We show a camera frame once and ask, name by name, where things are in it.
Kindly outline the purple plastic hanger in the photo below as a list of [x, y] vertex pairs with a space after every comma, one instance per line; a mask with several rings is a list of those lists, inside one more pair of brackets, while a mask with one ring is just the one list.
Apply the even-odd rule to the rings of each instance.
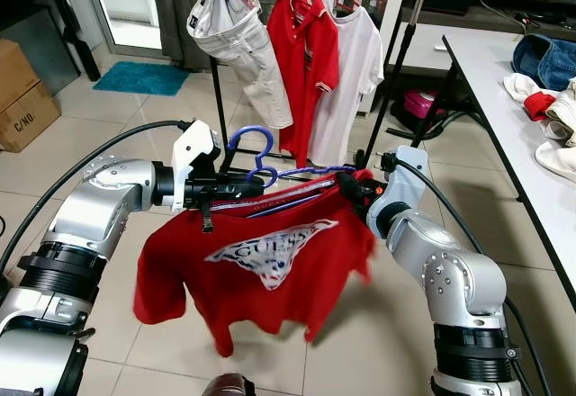
[[277, 179], [292, 177], [300, 174], [314, 174], [314, 175], [325, 175], [325, 174], [337, 174], [337, 186], [338, 186], [338, 171], [341, 170], [355, 170], [353, 166], [305, 166], [304, 168], [294, 168], [287, 171], [279, 171], [275, 166], [265, 166], [263, 163], [264, 158], [271, 155], [271, 150], [273, 144], [275, 144], [275, 138], [272, 136], [271, 129], [262, 125], [248, 125], [242, 126], [241, 129], [231, 134], [228, 138], [227, 145], [225, 148], [225, 161], [222, 162], [220, 169], [223, 173], [227, 174], [230, 171], [230, 163], [234, 160], [234, 155], [239, 152], [239, 140], [244, 133], [247, 132], [259, 132], [265, 137], [265, 147], [259, 150], [254, 156], [255, 168], [248, 170], [248, 173], [267, 173], [268, 176], [275, 176]]

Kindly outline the red T-shirt with print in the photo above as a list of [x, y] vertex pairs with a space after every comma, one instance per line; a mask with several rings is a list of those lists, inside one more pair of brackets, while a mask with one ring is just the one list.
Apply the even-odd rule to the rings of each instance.
[[182, 211], [141, 248], [133, 314], [144, 325], [202, 315], [220, 356], [234, 350], [230, 325], [254, 322], [279, 333], [287, 320], [320, 333], [351, 273], [369, 277], [375, 236], [338, 187], [337, 175], [291, 189]]

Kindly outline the white T-shirt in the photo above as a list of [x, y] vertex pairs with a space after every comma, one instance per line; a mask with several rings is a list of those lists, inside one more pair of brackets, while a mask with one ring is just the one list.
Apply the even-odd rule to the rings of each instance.
[[364, 96], [373, 95], [385, 79], [379, 26], [363, 6], [335, 18], [338, 35], [337, 87], [319, 98], [308, 150], [316, 166], [347, 161], [351, 129]]

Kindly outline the red polo shirt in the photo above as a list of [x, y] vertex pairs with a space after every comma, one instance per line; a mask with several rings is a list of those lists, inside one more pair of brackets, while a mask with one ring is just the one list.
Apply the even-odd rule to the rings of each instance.
[[322, 0], [313, 0], [306, 13], [293, 13], [289, 0], [277, 0], [267, 29], [292, 113], [292, 124], [279, 133], [280, 150], [304, 168], [314, 109], [337, 87], [338, 29]]

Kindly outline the teal rug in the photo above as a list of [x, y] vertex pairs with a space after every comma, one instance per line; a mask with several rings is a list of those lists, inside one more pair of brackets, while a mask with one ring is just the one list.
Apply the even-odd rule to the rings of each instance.
[[131, 95], [176, 96], [190, 75], [184, 68], [170, 64], [120, 61], [92, 87]]

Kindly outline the white pants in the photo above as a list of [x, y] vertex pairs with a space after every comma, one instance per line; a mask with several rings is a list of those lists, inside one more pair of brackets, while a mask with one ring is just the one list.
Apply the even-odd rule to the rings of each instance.
[[264, 124], [280, 130], [293, 123], [291, 106], [259, 13], [259, 4], [248, 8], [239, 0], [196, 0], [186, 32], [204, 53], [233, 68], [248, 104]]

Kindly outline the large white table black legs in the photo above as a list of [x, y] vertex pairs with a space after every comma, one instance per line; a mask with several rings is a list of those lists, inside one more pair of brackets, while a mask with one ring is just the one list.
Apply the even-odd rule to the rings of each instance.
[[481, 108], [490, 139], [513, 178], [568, 301], [575, 306], [576, 187], [536, 162], [536, 148], [544, 144], [545, 136], [503, 85], [503, 78], [513, 72], [514, 34], [448, 33], [443, 35], [443, 43]]

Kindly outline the dark curtain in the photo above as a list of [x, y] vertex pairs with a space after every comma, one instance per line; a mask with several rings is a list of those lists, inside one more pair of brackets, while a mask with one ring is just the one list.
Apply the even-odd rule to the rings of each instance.
[[186, 22], [194, 1], [196, 0], [155, 0], [157, 27], [160, 30], [162, 54], [170, 59], [173, 66], [202, 70], [210, 67], [209, 55], [196, 45], [186, 30]]

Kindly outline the cream sweater with red cuffs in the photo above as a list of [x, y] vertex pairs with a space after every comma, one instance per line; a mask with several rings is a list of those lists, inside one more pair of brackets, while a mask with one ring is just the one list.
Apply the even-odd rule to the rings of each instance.
[[531, 76], [510, 74], [502, 80], [511, 100], [542, 128], [544, 142], [535, 149], [535, 161], [569, 182], [576, 179], [575, 79], [563, 91], [547, 90]]

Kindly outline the printed brown cardboard box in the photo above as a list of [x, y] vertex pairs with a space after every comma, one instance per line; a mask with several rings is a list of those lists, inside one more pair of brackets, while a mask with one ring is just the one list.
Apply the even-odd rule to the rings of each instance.
[[0, 39], [0, 150], [20, 153], [59, 116], [60, 108], [20, 46]]

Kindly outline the white framed glass door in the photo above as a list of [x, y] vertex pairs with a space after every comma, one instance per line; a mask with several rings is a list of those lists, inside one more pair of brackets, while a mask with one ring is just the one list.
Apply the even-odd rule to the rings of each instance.
[[173, 61], [172, 50], [162, 38], [159, 0], [90, 0], [95, 19], [114, 55], [139, 56], [156, 61]]

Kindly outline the blue jeans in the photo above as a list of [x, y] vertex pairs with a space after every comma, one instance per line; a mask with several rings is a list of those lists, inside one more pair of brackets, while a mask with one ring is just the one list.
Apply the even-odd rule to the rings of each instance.
[[515, 74], [534, 79], [542, 88], [563, 91], [576, 76], [575, 61], [575, 42], [528, 34], [515, 47], [511, 67]]

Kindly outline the clothes rack with silver rail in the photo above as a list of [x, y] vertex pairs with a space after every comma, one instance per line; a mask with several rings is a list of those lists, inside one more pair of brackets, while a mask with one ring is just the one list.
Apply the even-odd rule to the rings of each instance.
[[[372, 155], [372, 149], [374, 149], [374, 144], [377, 141], [377, 136], [380, 131], [380, 125], [383, 124], [383, 116], [385, 116], [385, 114], [388, 112], [388, 108], [390, 108], [391, 104], [390, 100], [392, 99], [392, 95], [394, 95], [395, 93], [396, 79], [398, 79], [401, 74], [401, 68], [403, 66], [404, 59], [406, 58], [407, 51], [411, 44], [411, 40], [412, 38], [414, 38], [414, 33], [416, 32], [417, 29], [417, 22], [419, 21], [419, 14], [421, 8], [423, 8], [423, 2], [424, 0], [416, 0], [414, 8], [412, 8], [411, 17], [409, 17], [409, 20], [407, 21], [408, 24], [406, 30], [404, 30], [402, 42], [400, 43], [398, 57], [395, 59], [394, 63], [391, 63], [392, 66], [391, 72], [385, 79], [386, 87], [385, 90], [383, 90], [383, 96], [376, 95], [373, 97], [372, 108], [377, 109], [378, 112], [377, 112], [377, 121], [375, 121], [372, 133], [370, 134], [369, 137], [369, 144], [367, 144], [366, 148], [359, 149], [356, 152], [355, 157], [353, 158], [353, 163], [351, 163], [351, 166], [347, 165], [346, 163], [344, 166], [338, 166], [337, 168], [332, 168], [329, 169], [328, 171], [341, 168], [364, 169], [367, 166], [369, 166], [370, 157]], [[388, 46], [387, 54], [385, 54], [385, 66], [388, 66], [387, 61], [388, 59], [390, 59], [392, 51], [396, 46], [394, 38], [396, 37], [396, 35], [400, 34], [400, 24], [401, 24], [401, 18], [398, 13], [398, 17], [396, 17], [395, 19], [395, 26], [394, 26], [395, 29], [392, 30], [391, 35], [392, 39], [390, 42], [390, 46]], [[219, 69], [217, 59], [215, 58], [211, 59], [211, 70], [212, 70], [213, 84], [215, 87], [215, 95], [217, 95], [217, 105], [218, 108], [222, 109], [221, 105], [222, 102], [220, 99], [221, 97], [220, 80], [218, 74]], [[263, 169], [262, 158], [266, 157], [280, 158], [280, 160], [285, 161], [289, 161], [291, 160], [291, 158], [288, 157], [288, 155], [271, 152], [273, 140], [271, 138], [270, 130], [264, 128], [264, 126], [256, 126], [256, 131], [268, 132], [265, 133], [265, 137], [267, 137], [267, 146], [264, 150], [250, 150], [239, 148], [239, 136], [241, 136], [241, 134], [244, 133], [243, 131], [236, 132], [233, 134], [233, 136], [231, 136], [231, 138], [236, 138], [235, 140], [236, 144], [233, 144], [233, 141], [230, 141], [231, 138], [226, 137], [227, 139], [225, 140], [225, 148], [222, 151], [223, 152], [222, 154], [225, 155], [225, 158], [223, 159], [223, 162], [221, 163], [220, 166], [219, 170], [220, 174], [225, 175], [226, 173], [230, 173], [230, 171], [233, 171], [233, 173], [239, 173], [239, 171], [242, 171], [239, 168], [231, 168], [230, 166], [230, 163], [233, 162], [234, 155], [239, 152], [242, 154], [255, 155], [256, 158], [256, 168], [255, 168], [256, 171], [254, 173], [255, 176], [266, 176], [272, 179], [276, 179], [276, 175], [270, 175], [268, 173], [260, 174], [260, 170]], [[324, 174], [327, 168], [318, 168], [318, 169], [320, 170], [319, 172], [321, 174]]]

